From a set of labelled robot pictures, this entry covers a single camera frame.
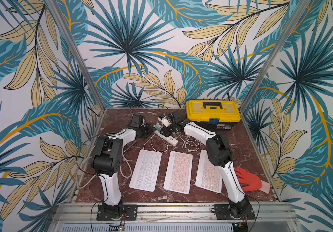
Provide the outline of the white power strip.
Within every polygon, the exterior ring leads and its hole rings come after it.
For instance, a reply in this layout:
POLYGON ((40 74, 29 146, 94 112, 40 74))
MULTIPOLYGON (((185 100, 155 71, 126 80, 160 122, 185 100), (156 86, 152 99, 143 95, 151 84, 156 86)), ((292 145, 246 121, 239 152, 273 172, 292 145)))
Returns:
POLYGON ((158 132, 157 130, 154 132, 157 136, 161 137, 165 142, 169 143, 172 146, 176 146, 178 144, 178 140, 175 139, 173 136, 164 136, 162 135, 160 132, 158 132))

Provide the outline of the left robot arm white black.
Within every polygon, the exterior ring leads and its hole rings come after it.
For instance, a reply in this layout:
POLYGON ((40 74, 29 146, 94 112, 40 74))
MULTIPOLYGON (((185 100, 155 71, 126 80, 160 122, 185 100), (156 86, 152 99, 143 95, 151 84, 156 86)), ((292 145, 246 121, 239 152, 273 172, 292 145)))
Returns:
POLYGON ((138 138, 146 139, 153 127, 142 115, 133 115, 130 125, 113 135, 101 135, 92 152, 91 168, 99 176, 104 192, 102 206, 111 211, 122 210, 122 194, 118 184, 118 172, 122 163, 124 146, 138 138))

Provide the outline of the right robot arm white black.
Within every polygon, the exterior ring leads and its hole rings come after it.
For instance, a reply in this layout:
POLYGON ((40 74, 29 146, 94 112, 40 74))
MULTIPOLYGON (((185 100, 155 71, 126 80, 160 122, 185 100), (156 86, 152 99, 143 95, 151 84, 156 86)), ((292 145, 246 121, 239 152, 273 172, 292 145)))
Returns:
POLYGON ((173 133, 182 132, 206 146, 207 157, 210 163, 218 168, 226 187, 229 216, 233 219, 253 217, 253 207, 239 184, 233 166, 232 150, 226 138, 182 117, 178 111, 168 115, 162 113, 158 120, 162 124, 162 135, 168 137, 173 133))

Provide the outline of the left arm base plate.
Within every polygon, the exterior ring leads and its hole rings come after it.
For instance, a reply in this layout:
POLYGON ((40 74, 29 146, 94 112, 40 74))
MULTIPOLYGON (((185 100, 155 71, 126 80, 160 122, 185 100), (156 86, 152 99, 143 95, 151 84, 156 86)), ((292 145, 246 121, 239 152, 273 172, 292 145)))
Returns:
POLYGON ((125 220, 135 221, 137 218, 138 205, 116 205, 110 206, 100 204, 98 206, 97 221, 125 220))

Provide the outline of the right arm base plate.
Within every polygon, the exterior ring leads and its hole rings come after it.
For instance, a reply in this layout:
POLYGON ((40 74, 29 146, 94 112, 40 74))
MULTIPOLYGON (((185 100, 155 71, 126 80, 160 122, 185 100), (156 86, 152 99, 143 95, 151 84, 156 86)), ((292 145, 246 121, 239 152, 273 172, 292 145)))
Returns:
POLYGON ((211 208, 211 212, 216 215, 217 220, 241 220, 241 219, 255 219, 255 213, 251 205, 243 209, 238 209, 230 204, 215 204, 211 208))

